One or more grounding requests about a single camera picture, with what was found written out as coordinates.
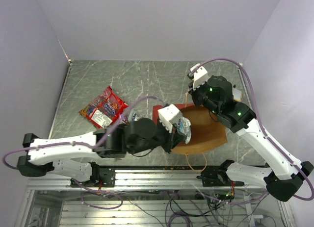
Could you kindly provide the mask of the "light blue snack packet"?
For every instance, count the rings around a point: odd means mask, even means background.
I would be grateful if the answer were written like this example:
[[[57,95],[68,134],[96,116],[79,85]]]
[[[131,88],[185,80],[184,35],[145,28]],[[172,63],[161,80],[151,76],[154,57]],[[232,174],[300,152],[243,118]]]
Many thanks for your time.
[[[191,122],[186,117],[180,117],[176,126],[177,131],[185,136],[185,143],[188,144],[191,139]]]

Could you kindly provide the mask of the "red brown paper bag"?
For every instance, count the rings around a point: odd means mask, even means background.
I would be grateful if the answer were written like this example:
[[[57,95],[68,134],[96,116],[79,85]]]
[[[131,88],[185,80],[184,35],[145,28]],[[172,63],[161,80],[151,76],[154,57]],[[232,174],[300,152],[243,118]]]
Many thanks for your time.
[[[226,127],[216,122],[217,117],[204,107],[192,103],[177,104],[183,116],[191,122],[191,140],[188,144],[181,142],[171,153],[184,155],[204,155],[206,152],[227,143]]]

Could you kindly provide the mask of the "large red snack bag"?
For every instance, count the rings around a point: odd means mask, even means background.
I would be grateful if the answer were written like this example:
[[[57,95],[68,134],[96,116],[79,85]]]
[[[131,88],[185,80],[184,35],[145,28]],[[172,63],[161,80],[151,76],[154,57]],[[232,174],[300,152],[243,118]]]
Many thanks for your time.
[[[128,104],[120,99],[110,86],[107,86],[85,108],[80,110],[79,114],[96,128],[106,128],[112,125],[127,107]]]

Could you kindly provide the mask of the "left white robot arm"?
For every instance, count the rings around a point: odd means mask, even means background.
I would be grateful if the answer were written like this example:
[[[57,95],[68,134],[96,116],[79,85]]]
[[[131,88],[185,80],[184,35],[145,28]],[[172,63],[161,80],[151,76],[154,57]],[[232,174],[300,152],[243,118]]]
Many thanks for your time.
[[[128,124],[122,123],[108,133],[100,129],[80,136],[45,140],[32,133],[25,135],[24,146],[30,150],[20,156],[17,169],[25,177],[43,177],[55,174],[69,177],[88,186],[101,180],[100,166],[96,158],[124,158],[126,154],[162,147],[170,151],[188,138],[179,123],[171,129],[161,122],[141,118]]]

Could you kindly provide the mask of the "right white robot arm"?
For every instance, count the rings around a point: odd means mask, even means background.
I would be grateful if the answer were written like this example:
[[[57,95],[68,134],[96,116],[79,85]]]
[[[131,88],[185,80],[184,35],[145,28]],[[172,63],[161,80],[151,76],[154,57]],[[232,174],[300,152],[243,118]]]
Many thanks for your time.
[[[192,80],[188,85],[195,106],[203,106],[217,121],[249,143],[268,164],[267,168],[242,165],[226,160],[219,167],[216,180],[225,186],[240,181],[265,188],[274,198],[286,202],[302,186],[314,167],[300,161],[265,135],[255,112],[234,100],[233,86],[222,76],[211,76],[202,83]]]

